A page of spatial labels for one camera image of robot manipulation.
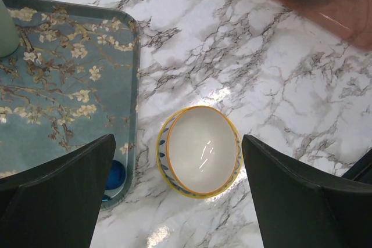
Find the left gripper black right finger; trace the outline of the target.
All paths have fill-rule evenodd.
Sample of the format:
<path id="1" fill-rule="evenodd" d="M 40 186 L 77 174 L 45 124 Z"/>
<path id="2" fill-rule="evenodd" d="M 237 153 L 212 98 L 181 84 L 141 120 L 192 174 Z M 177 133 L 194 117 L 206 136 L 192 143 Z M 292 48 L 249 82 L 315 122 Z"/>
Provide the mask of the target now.
<path id="1" fill-rule="evenodd" d="M 265 247 L 371 246 L 371 153 L 338 177 L 251 135 L 242 152 Z"/>

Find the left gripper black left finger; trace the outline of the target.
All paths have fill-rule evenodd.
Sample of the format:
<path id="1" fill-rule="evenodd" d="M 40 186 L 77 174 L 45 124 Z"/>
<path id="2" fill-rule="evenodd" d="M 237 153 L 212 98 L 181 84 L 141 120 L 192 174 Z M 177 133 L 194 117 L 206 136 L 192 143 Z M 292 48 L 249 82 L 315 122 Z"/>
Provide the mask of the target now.
<path id="1" fill-rule="evenodd" d="M 115 154 L 112 134 L 1 179 L 1 247 L 89 247 Z"/>

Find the yellow blue patterned bowl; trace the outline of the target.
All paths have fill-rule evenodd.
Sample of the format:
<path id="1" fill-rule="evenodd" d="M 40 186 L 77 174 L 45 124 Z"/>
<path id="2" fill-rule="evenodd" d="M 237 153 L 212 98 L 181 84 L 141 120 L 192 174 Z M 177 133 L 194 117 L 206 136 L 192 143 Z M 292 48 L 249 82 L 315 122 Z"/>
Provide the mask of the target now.
<path id="1" fill-rule="evenodd" d="M 192 106 L 171 115 L 156 143 L 159 172 L 176 192 L 208 199 L 226 191 L 243 158 L 235 125 L 210 106 Z"/>

